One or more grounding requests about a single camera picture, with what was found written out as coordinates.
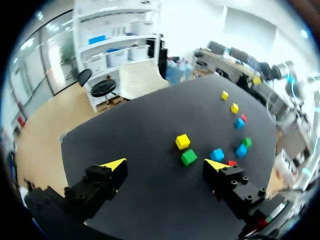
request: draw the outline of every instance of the computer monitor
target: computer monitor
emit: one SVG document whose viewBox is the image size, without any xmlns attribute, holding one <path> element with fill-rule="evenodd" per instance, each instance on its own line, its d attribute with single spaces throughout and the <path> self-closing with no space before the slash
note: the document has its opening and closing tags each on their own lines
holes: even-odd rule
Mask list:
<svg viewBox="0 0 320 240">
<path fill-rule="evenodd" d="M 223 55 L 226 47 L 217 42 L 210 41 L 208 49 L 210 49 L 214 54 Z"/>
<path fill-rule="evenodd" d="M 239 61 L 245 64 L 248 64 L 249 55 L 244 51 L 231 47 L 230 56 L 234 57 L 235 59 L 238 59 Z"/>
</svg>

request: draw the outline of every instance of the cable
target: cable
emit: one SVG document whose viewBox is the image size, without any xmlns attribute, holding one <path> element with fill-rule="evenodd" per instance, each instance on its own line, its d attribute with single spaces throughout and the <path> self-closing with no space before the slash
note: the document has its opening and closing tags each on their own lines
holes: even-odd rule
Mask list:
<svg viewBox="0 0 320 240">
<path fill-rule="evenodd" d="M 264 235 L 245 236 L 242 238 L 238 238 L 237 240 L 246 240 L 246 239 L 277 240 L 277 238 L 273 238 L 270 236 L 264 236 Z"/>
<path fill-rule="evenodd" d="M 317 146 L 318 146 L 318 142 L 319 142 L 319 136 L 317 137 L 315 144 L 314 144 L 314 148 L 313 148 L 313 153 L 316 152 Z"/>
</svg>

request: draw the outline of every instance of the storage box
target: storage box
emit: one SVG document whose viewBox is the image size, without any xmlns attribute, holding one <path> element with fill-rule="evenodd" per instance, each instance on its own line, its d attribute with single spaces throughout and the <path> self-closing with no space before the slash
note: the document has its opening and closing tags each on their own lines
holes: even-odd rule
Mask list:
<svg viewBox="0 0 320 240">
<path fill-rule="evenodd" d="M 107 70 L 106 55 L 104 53 L 94 54 L 86 58 L 85 67 L 92 71 L 92 75 Z"/>
<path fill-rule="evenodd" d="M 133 46 L 129 49 L 129 59 L 133 61 L 148 58 L 149 45 Z"/>
<path fill-rule="evenodd" d="M 154 30 L 154 23 L 152 21 L 132 21 L 130 23 L 130 31 L 135 35 L 148 35 L 152 34 Z"/>
<path fill-rule="evenodd" d="M 129 58 L 128 48 L 108 52 L 106 55 L 106 59 L 110 68 L 114 68 L 128 62 L 128 58 Z"/>
</svg>

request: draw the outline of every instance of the block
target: block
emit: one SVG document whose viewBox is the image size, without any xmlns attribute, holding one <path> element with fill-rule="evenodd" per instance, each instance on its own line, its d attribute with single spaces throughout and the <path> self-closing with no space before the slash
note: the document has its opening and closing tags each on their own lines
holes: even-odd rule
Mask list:
<svg viewBox="0 0 320 240">
<path fill-rule="evenodd" d="M 244 115 L 244 114 L 242 114 L 242 115 L 241 115 L 241 118 L 242 118 L 242 120 L 243 120 L 245 123 L 246 123 L 246 122 L 247 122 L 247 120 L 248 120 L 248 119 L 247 119 L 247 116 L 246 116 L 246 115 Z"/>
<path fill-rule="evenodd" d="M 234 125 L 237 129 L 242 129 L 245 126 L 245 121 L 243 121 L 242 118 L 238 118 Z"/>
<path fill-rule="evenodd" d="M 212 161 L 210 159 L 205 159 L 205 161 L 207 161 L 217 172 L 219 171 L 219 169 L 231 167 L 230 165 L 225 165 L 223 163 Z"/>
<path fill-rule="evenodd" d="M 236 154 L 239 158 L 243 158 L 246 154 L 247 154 L 247 147 L 243 144 L 240 145 L 240 147 L 238 147 L 238 149 L 236 150 Z"/>
<path fill-rule="evenodd" d="M 250 137 L 246 137 L 243 141 L 242 144 L 246 146 L 247 149 L 249 149 L 252 146 L 252 141 Z"/>
<path fill-rule="evenodd" d="M 239 107 L 237 104 L 232 103 L 231 105 L 231 112 L 233 112 L 234 114 L 237 114 L 239 112 Z"/>
<path fill-rule="evenodd" d="M 181 159 L 185 166 L 188 166 L 192 164 L 198 156 L 195 154 L 195 152 L 192 149 L 189 149 L 184 154 L 182 154 Z"/>
<path fill-rule="evenodd" d="M 259 76 L 255 76 L 255 77 L 252 79 L 252 81 L 253 81 L 253 84 L 254 84 L 254 85 L 258 85 L 258 84 L 261 84 L 261 83 L 262 83 L 261 78 L 260 78 Z"/>
<path fill-rule="evenodd" d="M 214 150 L 210 154 L 210 159 L 216 162 L 221 162 L 224 158 L 225 158 L 225 155 L 221 148 Z"/>
<path fill-rule="evenodd" d="M 107 167 L 110 168 L 111 171 L 113 172 L 123 161 L 127 161 L 127 159 L 122 158 L 116 161 L 112 161 L 103 165 L 99 165 L 100 167 Z"/>
<path fill-rule="evenodd" d="M 228 97 L 229 97 L 229 94 L 226 91 L 223 91 L 221 98 L 226 101 L 228 99 Z"/>
<path fill-rule="evenodd" d="M 228 164 L 228 166 L 231 167 L 231 166 L 237 165 L 238 163 L 237 163 L 237 161 L 229 160 L 227 164 Z"/>
<path fill-rule="evenodd" d="M 190 145 L 190 140 L 187 136 L 187 134 L 182 134 L 180 136 L 177 136 L 175 139 L 175 144 L 179 148 L 179 150 L 186 149 Z"/>
</svg>

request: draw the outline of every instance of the white wall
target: white wall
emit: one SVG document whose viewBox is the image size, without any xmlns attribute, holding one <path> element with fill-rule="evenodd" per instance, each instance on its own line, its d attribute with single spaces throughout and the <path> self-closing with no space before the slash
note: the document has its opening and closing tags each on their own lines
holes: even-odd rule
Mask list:
<svg viewBox="0 0 320 240">
<path fill-rule="evenodd" d="M 223 7 L 206 0 L 164 0 L 159 32 L 169 56 L 191 60 L 193 51 L 205 47 L 223 30 Z"/>
<path fill-rule="evenodd" d="M 308 39 L 301 36 L 301 30 L 308 32 L 308 28 L 300 16 L 290 8 L 283 0 L 207 0 L 215 5 L 227 6 L 256 15 L 276 25 L 281 33 L 275 38 L 275 49 L 281 44 L 284 48 L 290 48 L 287 56 L 294 62 L 303 62 L 309 65 L 312 71 L 320 71 L 318 49 L 310 35 Z M 285 54 L 273 50 L 270 61 L 280 63 Z"/>
<path fill-rule="evenodd" d="M 276 31 L 274 24 L 251 13 L 228 7 L 221 43 L 266 62 L 275 42 Z"/>
<path fill-rule="evenodd" d="M 273 65 L 292 60 L 298 76 L 320 71 L 312 36 L 308 39 L 301 36 L 301 30 L 308 31 L 308 28 L 281 0 L 164 0 L 160 32 L 164 34 L 169 56 L 190 59 L 193 50 L 206 47 L 209 40 L 227 47 L 238 44 L 223 32 L 224 6 L 253 14 L 277 27 L 272 49 L 265 56 L 266 62 Z"/>
</svg>

